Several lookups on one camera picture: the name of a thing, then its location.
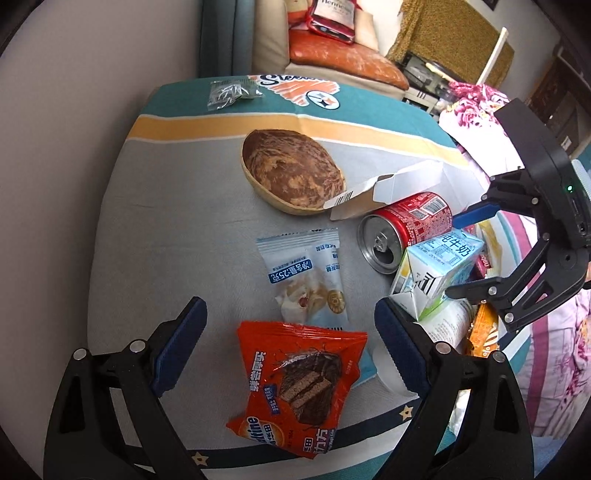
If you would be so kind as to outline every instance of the blue gripper pad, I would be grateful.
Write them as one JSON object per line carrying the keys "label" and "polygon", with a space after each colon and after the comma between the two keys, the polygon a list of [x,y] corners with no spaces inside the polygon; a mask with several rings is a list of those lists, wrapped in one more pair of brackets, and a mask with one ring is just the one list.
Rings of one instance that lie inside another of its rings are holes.
{"label": "blue gripper pad", "polygon": [[397,318],[386,303],[386,299],[382,299],[375,306],[374,321],[388,353],[398,368],[404,385],[419,397],[425,398],[431,388],[427,379],[427,365],[417,346],[400,323],[405,320]]}
{"label": "blue gripper pad", "polygon": [[154,362],[152,391],[160,398],[172,390],[207,324],[207,305],[197,299]]}
{"label": "blue gripper pad", "polygon": [[497,205],[496,203],[481,203],[478,207],[471,207],[465,212],[454,215],[452,226],[461,230],[468,225],[474,225],[483,220],[493,218],[500,209],[500,205]]}

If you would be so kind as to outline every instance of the orange cushion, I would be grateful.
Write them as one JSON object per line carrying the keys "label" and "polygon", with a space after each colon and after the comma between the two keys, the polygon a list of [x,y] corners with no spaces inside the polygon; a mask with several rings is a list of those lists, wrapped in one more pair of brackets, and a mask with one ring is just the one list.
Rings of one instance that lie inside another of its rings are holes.
{"label": "orange cushion", "polygon": [[347,45],[309,31],[290,30],[290,60],[408,90],[408,80],[402,72],[376,51],[359,44]]}

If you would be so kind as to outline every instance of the white snack wrapper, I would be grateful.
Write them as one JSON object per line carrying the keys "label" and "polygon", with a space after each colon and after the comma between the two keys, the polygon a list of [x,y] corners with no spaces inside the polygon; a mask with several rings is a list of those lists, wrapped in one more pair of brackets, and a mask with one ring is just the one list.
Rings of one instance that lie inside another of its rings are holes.
{"label": "white snack wrapper", "polygon": [[[353,331],[340,279],[336,228],[261,238],[256,245],[267,266],[269,282],[286,323]],[[359,361],[355,385],[376,375],[367,350]]]}

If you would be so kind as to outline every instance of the snack package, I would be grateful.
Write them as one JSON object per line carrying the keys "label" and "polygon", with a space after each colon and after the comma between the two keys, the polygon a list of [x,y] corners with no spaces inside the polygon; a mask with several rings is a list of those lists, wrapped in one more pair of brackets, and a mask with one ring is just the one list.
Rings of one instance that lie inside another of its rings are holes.
{"label": "snack package", "polygon": [[328,452],[367,334],[242,322],[238,338],[251,394],[245,414],[226,426],[296,455]]}
{"label": "snack package", "polygon": [[[340,279],[338,229],[287,233],[258,239],[256,245],[285,322],[352,330]],[[359,369],[355,386],[378,373],[367,350]]]}
{"label": "snack package", "polygon": [[355,39],[356,0],[314,0],[306,23],[312,32],[351,44]]}
{"label": "snack package", "polygon": [[248,77],[215,80],[209,90],[207,110],[220,110],[232,105],[239,98],[254,99],[265,96],[256,82]]}
{"label": "snack package", "polygon": [[467,355],[487,357],[499,349],[499,316],[489,304],[481,304],[468,337]]}
{"label": "snack package", "polygon": [[500,275],[503,247],[496,238],[491,221],[484,220],[475,225],[469,225],[463,230],[484,242],[482,252],[478,254],[474,265],[475,280]]}

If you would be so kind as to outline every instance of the pull tab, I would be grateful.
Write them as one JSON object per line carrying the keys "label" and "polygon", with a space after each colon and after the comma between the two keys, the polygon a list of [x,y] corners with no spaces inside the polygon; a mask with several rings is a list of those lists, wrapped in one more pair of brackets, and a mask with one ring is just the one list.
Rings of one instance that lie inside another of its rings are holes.
{"label": "pull tab", "polygon": [[377,234],[375,238],[374,248],[378,252],[385,253],[388,250],[388,237],[384,232],[380,232]]}

